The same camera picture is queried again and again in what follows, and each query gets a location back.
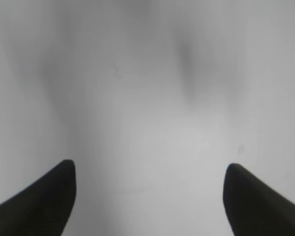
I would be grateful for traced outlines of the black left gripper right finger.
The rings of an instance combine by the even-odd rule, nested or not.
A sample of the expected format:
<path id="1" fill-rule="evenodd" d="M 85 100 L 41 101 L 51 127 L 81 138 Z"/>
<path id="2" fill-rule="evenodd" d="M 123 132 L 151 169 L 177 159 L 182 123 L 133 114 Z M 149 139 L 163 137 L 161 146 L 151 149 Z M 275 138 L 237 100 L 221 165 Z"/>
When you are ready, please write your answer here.
<path id="1" fill-rule="evenodd" d="M 227 167 L 223 204 L 235 236 L 295 236 L 295 204 L 240 164 Z"/>

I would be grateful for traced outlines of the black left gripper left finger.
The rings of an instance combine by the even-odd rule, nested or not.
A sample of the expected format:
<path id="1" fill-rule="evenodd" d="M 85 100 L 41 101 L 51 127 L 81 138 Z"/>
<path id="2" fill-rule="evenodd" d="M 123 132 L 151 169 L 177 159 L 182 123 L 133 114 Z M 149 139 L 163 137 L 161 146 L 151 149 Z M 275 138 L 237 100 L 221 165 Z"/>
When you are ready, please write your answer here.
<path id="1" fill-rule="evenodd" d="M 0 204 L 0 236 L 60 236 L 76 199 L 76 171 L 63 160 Z"/>

